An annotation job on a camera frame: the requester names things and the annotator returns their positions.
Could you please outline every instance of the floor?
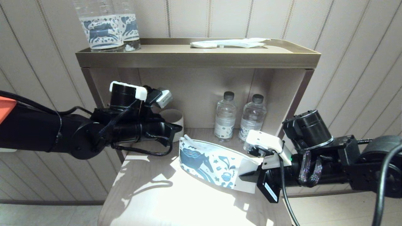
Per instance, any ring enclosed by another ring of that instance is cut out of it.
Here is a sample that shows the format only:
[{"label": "floor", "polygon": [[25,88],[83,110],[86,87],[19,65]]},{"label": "floor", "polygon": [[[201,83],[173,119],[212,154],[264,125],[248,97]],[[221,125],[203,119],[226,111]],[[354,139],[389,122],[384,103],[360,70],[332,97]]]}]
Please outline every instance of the floor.
[{"label": "floor", "polygon": [[101,208],[0,204],[0,226],[96,226]]},{"label": "floor", "polygon": [[[302,226],[371,225],[375,193],[291,198]],[[0,226],[96,226],[102,206],[46,206],[0,204]],[[386,198],[383,226],[400,226],[402,199]]]}]

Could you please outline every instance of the water bottle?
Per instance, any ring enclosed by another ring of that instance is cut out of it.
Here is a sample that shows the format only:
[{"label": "water bottle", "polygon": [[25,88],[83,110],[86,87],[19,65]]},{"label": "water bottle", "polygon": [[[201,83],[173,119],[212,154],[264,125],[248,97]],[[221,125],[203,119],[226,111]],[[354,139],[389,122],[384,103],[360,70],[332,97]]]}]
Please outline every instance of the water bottle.
[{"label": "water bottle", "polygon": [[234,93],[225,92],[224,99],[216,105],[215,136],[219,142],[227,142],[233,136],[237,107],[234,104]]},{"label": "water bottle", "polygon": [[252,102],[247,103],[243,109],[242,121],[240,123],[239,138],[244,142],[248,132],[252,130],[261,130],[267,108],[263,105],[264,97],[254,94]]},{"label": "water bottle", "polygon": [[123,39],[125,50],[134,51],[140,49],[133,0],[113,0],[113,5],[119,20],[120,35]]},{"label": "water bottle", "polygon": [[73,0],[92,51],[116,51],[123,46],[112,0]]}]

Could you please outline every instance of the horse illustration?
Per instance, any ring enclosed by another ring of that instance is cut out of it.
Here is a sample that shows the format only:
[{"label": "horse illustration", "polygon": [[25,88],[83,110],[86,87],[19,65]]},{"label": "horse illustration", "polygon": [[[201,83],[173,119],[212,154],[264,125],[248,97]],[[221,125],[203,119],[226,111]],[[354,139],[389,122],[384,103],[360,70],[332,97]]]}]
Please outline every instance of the horse illustration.
[{"label": "horse illustration", "polygon": [[209,163],[209,156],[206,157],[205,154],[201,154],[198,151],[183,148],[180,149],[180,159],[181,163],[194,169],[204,178],[204,180],[215,184],[212,178],[204,170],[200,169],[201,165],[204,163],[204,165],[213,173],[212,166]]},{"label": "horse illustration", "polygon": [[132,31],[138,30],[137,22],[135,20],[131,21],[130,23],[126,23],[128,18],[128,16],[121,18],[121,21],[126,25],[126,30],[123,32],[123,36],[128,35]]},{"label": "horse illustration", "polygon": [[84,26],[89,30],[89,42],[94,43],[94,40],[96,40],[98,37],[109,37],[114,40],[119,40],[119,38],[114,35],[114,34],[109,34],[109,30],[115,31],[110,23],[104,23],[98,26],[95,26],[94,28],[90,29],[89,25],[91,24],[91,21],[84,21]]}]

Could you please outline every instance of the beige wall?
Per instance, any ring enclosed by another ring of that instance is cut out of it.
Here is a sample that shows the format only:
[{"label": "beige wall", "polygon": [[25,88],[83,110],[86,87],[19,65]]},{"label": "beige wall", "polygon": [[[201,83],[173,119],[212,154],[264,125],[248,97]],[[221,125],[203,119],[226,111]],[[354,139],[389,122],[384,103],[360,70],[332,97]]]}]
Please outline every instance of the beige wall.
[{"label": "beige wall", "polygon": [[[334,136],[357,138],[401,133],[400,2],[135,0],[141,37],[267,37],[322,53],[297,113],[317,108]],[[74,55],[88,44],[71,0],[0,4],[0,89],[61,111],[92,110]],[[119,169],[113,150],[88,161],[26,151],[0,153],[0,160],[6,200],[104,200]]]}]

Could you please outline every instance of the bottle cap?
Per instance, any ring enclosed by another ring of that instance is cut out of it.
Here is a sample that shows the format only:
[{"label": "bottle cap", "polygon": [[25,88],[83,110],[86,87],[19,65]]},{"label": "bottle cap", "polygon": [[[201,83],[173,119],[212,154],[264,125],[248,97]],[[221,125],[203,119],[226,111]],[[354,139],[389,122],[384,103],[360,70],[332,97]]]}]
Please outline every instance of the bottle cap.
[{"label": "bottle cap", "polygon": [[233,93],[233,92],[230,92],[230,91],[226,91],[226,92],[224,93],[224,99],[225,99],[226,101],[232,101],[232,100],[234,99],[234,93]]},{"label": "bottle cap", "polygon": [[252,97],[253,103],[261,104],[264,100],[264,96],[260,94],[254,94]]}]

